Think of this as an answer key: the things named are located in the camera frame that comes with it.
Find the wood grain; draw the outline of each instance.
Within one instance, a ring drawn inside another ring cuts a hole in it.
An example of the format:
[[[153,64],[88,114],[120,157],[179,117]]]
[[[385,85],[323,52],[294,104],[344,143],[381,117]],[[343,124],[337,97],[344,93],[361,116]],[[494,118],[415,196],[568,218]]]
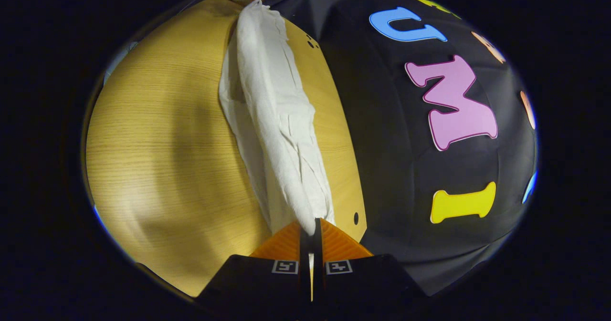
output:
[[[87,134],[87,175],[105,227],[128,256],[191,296],[228,256],[248,255],[271,235],[218,99],[240,10],[205,0],[155,29],[107,80]],[[336,87],[317,43],[286,28],[316,109],[336,223],[360,240],[365,211]]]

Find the pink letter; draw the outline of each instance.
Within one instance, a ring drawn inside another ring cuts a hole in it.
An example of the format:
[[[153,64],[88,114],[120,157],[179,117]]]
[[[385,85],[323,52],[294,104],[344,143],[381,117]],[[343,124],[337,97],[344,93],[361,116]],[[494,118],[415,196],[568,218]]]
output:
[[[463,58],[455,55],[453,62],[430,65],[408,62],[405,64],[405,71],[419,87],[426,86],[429,79],[442,78],[422,99],[427,103],[456,109],[450,113],[431,110],[428,114],[432,139],[439,151],[448,149],[452,142],[472,136],[497,137],[498,129],[493,111],[486,105],[464,96],[475,82],[475,73]]]

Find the wooden table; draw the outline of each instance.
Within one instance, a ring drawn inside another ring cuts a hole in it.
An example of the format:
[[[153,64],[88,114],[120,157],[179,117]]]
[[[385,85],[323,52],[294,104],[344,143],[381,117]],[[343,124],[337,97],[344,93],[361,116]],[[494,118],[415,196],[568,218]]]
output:
[[[191,296],[229,255],[249,255],[271,236],[218,98],[240,10],[205,0],[155,29],[107,80],[87,134],[87,175],[105,227],[134,261]],[[336,87],[318,43],[288,21],[286,29],[316,109],[336,224],[360,240],[367,222]]]

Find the wooden surface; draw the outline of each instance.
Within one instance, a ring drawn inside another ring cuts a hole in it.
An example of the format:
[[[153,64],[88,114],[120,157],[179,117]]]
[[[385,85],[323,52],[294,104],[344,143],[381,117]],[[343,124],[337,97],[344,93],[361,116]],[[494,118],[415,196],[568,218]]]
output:
[[[249,255],[271,236],[218,99],[241,9],[205,0],[155,29],[107,80],[87,134],[87,175],[105,227],[133,260],[192,296],[228,256]],[[317,43],[286,28],[316,109],[336,224],[360,240],[365,210],[335,85]]]

